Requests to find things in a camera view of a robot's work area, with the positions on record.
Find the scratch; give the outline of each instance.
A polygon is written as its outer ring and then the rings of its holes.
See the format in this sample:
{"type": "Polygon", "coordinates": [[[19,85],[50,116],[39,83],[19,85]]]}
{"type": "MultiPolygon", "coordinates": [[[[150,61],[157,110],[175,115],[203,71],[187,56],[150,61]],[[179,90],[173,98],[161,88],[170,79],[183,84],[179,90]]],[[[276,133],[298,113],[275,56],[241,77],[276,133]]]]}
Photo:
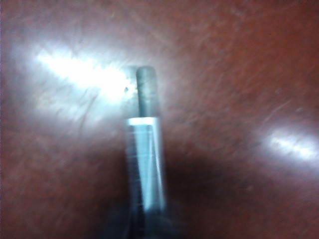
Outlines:
{"type": "Polygon", "coordinates": [[[266,117],[262,123],[262,125],[264,125],[264,123],[266,123],[268,120],[270,120],[270,118],[277,112],[279,111],[281,108],[283,108],[285,105],[289,104],[291,100],[288,100],[287,102],[281,104],[280,106],[278,106],[277,108],[273,109],[270,114],[268,115],[268,117],[266,117]]]}
{"type": "Polygon", "coordinates": [[[92,99],[90,100],[88,107],[86,108],[86,111],[84,112],[83,116],[82,116],[82,120],[80,122],[80,126],[79,126],[79,137],[81,137],[82,135],[82,131],[83,131],[83,127],[84,127],[84,123],[86,121],[87,115],[90,111],[90,109],[93,106],[93,103],[95,102],[96,98],[97,98],[98,94],[95,94],[92,99]]]}
{"type": "Polygon", "coordinates": [[[286,11],[286,10],[289,10],[289,9],[293,8],[294,6],[298,5],[298,3],[299,3],[299,0],[295,0],[295,1],[293,1],[291,4],[289,4],[287,6],[280,7],[280,8],[277,8],[277,9],[273,9],[273,10],[267,11],[265,13],[254,14],[254,15],[251,15],[251,16],[247,16],[247,17],[242,19],[242,22],[246,22],[246,21],[250,21],[250,20],[256,20],[256,19],[260,19],[260,18],[264,18],[264,17],[268,17],[268,16],[272,16],[272,15],[278,14],[278,13],[280,13],[282,11],[286,11]]]}

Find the glossy table surface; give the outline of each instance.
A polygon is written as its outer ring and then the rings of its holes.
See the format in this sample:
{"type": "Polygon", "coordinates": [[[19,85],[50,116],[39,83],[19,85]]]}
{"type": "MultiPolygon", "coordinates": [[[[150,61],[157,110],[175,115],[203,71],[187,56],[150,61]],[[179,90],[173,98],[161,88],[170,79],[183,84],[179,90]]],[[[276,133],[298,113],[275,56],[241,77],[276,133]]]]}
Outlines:
{"type": "Polygon", "coordinates": [[[1,10],[1,238],[92,238],[128,199],[123,68],[141,65],[186,238],[319,238],[318,1],[1,10]]]}

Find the dark red surface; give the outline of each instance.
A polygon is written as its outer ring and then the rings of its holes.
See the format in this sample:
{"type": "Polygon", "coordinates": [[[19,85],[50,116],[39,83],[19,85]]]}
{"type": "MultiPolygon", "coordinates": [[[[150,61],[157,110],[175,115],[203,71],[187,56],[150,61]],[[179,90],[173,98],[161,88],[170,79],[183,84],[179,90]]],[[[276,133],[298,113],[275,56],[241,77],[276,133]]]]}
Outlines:
{"type": "Polygon", "coordinates": [[[318,1],[1,9],[1,238],[91,238],[127,199],[125,97],[90,85],[127,65],[157,70],[187,238],[319,238],[318,1]]]}

